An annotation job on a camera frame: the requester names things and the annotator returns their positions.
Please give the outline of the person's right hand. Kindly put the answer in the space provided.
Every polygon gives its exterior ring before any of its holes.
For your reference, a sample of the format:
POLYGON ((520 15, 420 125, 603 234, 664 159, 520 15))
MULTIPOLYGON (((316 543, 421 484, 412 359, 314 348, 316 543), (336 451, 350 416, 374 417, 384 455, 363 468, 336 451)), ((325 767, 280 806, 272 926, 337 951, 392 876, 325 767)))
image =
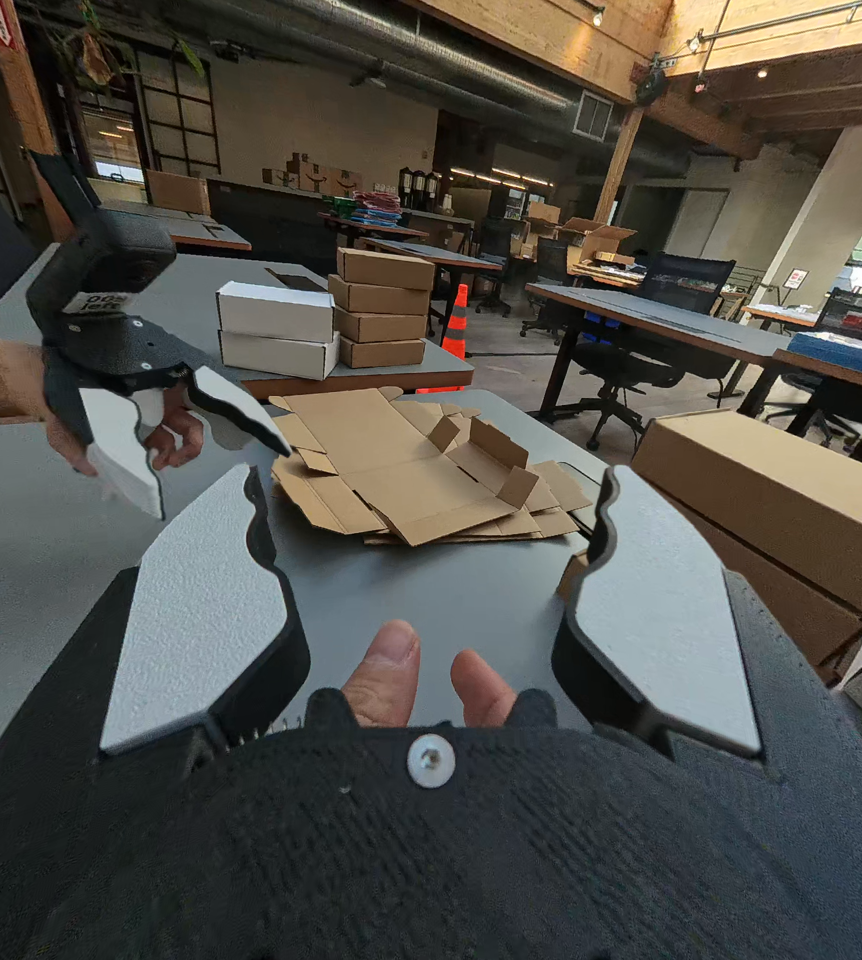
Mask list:
MULTIPOLYGON (((384 623, 341 691, 364 727, 402 728, 409 724, 419 683, 421 641, 407 621, 384 623)), ((452 687, 467 727, 500 727, 517 700, 515 691, 474 650, 457 654, 450 668, 452 687)))

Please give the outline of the person's left hand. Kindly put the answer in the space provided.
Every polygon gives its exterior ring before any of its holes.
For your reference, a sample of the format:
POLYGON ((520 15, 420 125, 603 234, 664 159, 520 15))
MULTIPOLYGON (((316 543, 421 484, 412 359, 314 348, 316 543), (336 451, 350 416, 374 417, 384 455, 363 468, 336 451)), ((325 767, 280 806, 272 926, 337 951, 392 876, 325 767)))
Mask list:
MULTIPOLYGON (((43 423, 53 450, 72 468, 85 476, 98 476, 86 456, 83 446, 54 416, 44 396, 44 364, 40 348, 17 343, 16 354, 21 354, 17 372, 10 377, 15 406, 23 414, 43 423)), ((174 387, 163 394, 164 414, 159 426, 145 440, 152 452, 151 465, 155 470, 182 467, 197 458, 204 445, 204 427, 187 408, 184 389, 174 387)))

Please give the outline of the closed brown cardboard box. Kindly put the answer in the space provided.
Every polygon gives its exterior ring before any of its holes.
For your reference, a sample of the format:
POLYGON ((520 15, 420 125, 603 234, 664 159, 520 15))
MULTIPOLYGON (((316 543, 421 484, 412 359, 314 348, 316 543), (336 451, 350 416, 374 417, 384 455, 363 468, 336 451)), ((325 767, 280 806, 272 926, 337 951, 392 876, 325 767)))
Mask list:
POLYGON ((151 205, 161 210, 210 216, 209 190, 205 178, 147 169, 145 182, 151 205))

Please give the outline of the wood-edged table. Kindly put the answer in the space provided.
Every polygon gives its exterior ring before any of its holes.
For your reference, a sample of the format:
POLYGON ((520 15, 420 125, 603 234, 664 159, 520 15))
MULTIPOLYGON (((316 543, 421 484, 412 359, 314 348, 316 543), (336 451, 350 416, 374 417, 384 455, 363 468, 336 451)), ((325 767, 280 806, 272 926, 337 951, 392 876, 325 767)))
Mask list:
POLYGON ((204 214, 120 199, 106 200, 102 205, 108 210, 145 215, 161 222, 175 246, 181 249, 189 248, 192 253, 200 253, 205 249, 240 255, 252 252, 251 243, 244 237, 204 214))
POLYGON ((475 277, 482 276, 492 282, 499 282, 503 277, 507 265, 507 260, 502 258, 497 258, 495 262, 492 262, 490 259, 474 258, 434 246, 387 241, 374 237, 363 237, 356 243, 360 249, 423 259, 434 264, 437 273, 447 275, 449 279, 449 291, 444 311, 437 311, 434 306, 429 307, 428 323, 430 323, 432 319, 440 321, 439 332, 441 338, 449 326, 453 308, 458 298, 459 288, 464 282, 464 279, 470 278, 466 283, 468 287, 467 298, 470 299, 470 291, 473 288, 475 277))

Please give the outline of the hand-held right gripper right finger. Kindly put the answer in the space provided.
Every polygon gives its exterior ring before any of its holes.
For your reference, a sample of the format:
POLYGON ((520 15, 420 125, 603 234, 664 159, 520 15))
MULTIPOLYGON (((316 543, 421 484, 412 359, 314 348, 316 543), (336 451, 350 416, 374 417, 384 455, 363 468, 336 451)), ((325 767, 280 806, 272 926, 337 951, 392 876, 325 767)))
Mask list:
POLYGON ((629 467, 611 467, 586 557, 552 651, 567 699, 665 753, 679 734, 758 759, 725 569, 697 529, 629 467))

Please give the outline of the row of drink dispensers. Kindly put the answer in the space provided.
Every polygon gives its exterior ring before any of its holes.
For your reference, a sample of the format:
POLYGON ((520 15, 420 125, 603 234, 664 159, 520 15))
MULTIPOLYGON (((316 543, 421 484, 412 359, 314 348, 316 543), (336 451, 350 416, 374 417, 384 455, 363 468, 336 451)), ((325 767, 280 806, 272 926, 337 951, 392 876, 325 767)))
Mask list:
POLYGON ((434 212, 439 183, 439 175, 435 172, 401 168, 398 179, 401 207, 418 212, 434 212))

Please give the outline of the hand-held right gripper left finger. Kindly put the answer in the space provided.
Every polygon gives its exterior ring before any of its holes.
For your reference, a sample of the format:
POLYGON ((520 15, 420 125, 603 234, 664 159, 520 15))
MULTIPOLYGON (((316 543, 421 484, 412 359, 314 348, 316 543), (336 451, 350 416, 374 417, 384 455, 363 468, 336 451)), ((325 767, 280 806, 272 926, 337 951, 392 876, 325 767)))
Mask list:
POLYGON ((270 732, 309 675, 256 466, 234 466, 144 554, 101 733, 123 755, 200 728, 233 749, 270 732))

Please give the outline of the wooden post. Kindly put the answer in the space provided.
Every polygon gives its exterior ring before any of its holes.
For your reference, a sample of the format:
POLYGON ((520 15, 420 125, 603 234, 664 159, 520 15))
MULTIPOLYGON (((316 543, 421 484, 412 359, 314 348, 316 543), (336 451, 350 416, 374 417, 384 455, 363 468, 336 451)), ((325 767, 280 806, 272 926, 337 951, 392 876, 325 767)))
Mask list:
POLYGON ((0 69, 2 72, 8 108, 20 131, 20 145, 26 155, 26 165, 32 175, 41 205, 46 216, 54 242, 62 242, 74 233, 73 224, 52 188, 47 184, 34 163, 32 152, 55 155, 56 143, 50 121, 46 113, 40 89, 35 77, 29 49, 21 28, 15 3, 12 5, 16 25, 21 31, 21 48, 10 51, 0 47, 0 69))
POLYGON ((612 208, 626 172, 629 156, 644 112, 644 107, 636 105, 625 114, 621 122, 614 153, 609 162, 594 213, 593 219, 599 224, 607 226, 611 222, 612 208))

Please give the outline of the black office chair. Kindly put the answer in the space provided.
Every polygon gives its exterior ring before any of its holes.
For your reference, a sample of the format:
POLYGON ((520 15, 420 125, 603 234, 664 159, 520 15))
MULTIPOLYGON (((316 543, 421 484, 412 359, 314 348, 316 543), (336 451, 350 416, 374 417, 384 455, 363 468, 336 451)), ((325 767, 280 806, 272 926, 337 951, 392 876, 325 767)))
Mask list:
POLYGON ((599 449, 600 434, 611 418, 629 427, 636 444, 645 431, 641 415, 632 410, 626 401, 619 402, 620 394, 640 394, 641 385, 670 389, 685 376, 685 370, 679 366, 658 363, 652 358, 605 342, 580 342, 572 352, 572 360, 581 367, 583 374, 603 381, 595 399, 581 401, 578 405, 578 412, 597 411, 600 414, 585 444, 592 452, 599 449))

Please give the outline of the stacked brown shipping boxes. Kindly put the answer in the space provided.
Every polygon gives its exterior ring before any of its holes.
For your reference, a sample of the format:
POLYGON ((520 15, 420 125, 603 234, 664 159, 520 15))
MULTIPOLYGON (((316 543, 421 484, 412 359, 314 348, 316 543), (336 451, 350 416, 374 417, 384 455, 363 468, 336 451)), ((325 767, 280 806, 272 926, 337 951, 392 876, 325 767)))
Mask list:
POLYGON ((364 190, 361 173, 314 162, 307 153, 300 151, 294 151, 282 168, 264 168, 262 182, 268 186, 339 198, 352 198, 364 190))

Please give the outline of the grey table wooden edge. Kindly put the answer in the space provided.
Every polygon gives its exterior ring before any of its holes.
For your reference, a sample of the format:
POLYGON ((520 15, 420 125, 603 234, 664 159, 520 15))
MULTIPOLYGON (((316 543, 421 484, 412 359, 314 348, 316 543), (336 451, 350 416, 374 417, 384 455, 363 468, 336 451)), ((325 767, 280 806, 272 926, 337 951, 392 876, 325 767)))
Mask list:
MULTIPOLYGON (((0 339, 39 344, 40 331, 26 303, 29 283, 59 248, 52 244, 0 300, 0 339)), ((174 264, 139 294, 130 312, 149 319, 192 346, 221 359, 217 291, 226 282, 276 285, 276 274, 310 279, 310 270, 288 263, 179 254, 174 264)), ((465 387, 474 368, 427 341, 418 365, 350 368, 339 363, 328 378, 314 381, 237 368, 236 376, 260 401, 271 397, 343 392, 385 386, 416 389, 465 387)))

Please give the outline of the small brown cardboard box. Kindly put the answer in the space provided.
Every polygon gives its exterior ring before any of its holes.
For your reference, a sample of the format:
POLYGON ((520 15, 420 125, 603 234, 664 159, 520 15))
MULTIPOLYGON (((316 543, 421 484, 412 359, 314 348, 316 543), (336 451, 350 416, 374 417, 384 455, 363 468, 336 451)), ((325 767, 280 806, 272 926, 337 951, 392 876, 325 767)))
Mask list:
POLYGON ((327 280, 335 306, 348 313, 425 316, 429 309, 430 291, 351 283, 336 274, 329 274, 327 280))
POLYGON ((337 272, 348 284, 430 292, 435 286, 436 266, 413 256, 346 246, 337 249, 337 272))
POLYGON ((427 315, 354 313, 336 306, 334 326, 357 344, 416 341, 425 337, 427 315))
POLYGON ((355 342, 341 336, 340 362, 350 369, 414 366, 423 362, 424 339, 355 342))

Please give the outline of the large brown cardboard box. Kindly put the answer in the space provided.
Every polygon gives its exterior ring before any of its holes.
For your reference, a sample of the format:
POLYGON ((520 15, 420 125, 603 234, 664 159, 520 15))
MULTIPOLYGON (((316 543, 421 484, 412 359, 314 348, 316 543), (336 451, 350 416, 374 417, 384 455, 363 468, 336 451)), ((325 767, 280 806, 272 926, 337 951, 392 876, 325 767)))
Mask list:
POLYGON ((730 411, 653 419, 632 469, 862 614, 862 462, 730 411))
POLYGON ((659 494, 709 543, 724 567, 741 574, 818 672, 862 642, 862 618, 796 572, 725 531, 664 490, 659 494))

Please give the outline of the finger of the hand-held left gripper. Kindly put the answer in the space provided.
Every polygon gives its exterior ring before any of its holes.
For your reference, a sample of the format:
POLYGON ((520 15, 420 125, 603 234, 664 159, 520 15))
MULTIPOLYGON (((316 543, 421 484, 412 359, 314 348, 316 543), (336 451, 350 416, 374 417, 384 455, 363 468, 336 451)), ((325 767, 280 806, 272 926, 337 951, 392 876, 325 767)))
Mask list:
POLYGON ((93 437, 87 446, 87 457, 104 486, 162 521, 165 512, 160 481, 151 465, 151 452, 140 434, 144 426, 160 426, 164 417, 163 390, 138 390, 133 396, 124 396, 111 390, 81 387, 79 393, 93 437))
POLYGON ((193 411, 211 428, 213 439, 225 450, 243 450, 255 440, 273 453, 289 457, 292 447, 275 419, 254 396, 208 366, 194 370, 185 395, 193 411))

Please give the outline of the white vent grille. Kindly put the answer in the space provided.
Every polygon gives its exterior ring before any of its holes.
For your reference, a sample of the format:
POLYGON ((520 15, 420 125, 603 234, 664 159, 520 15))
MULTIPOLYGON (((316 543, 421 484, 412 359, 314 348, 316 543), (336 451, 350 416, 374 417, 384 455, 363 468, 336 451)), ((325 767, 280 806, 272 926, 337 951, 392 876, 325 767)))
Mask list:
POLYGON ((582 90, 573 121, 572 134, 579 138, 604 143, 614 103, 590 90, 582 90))

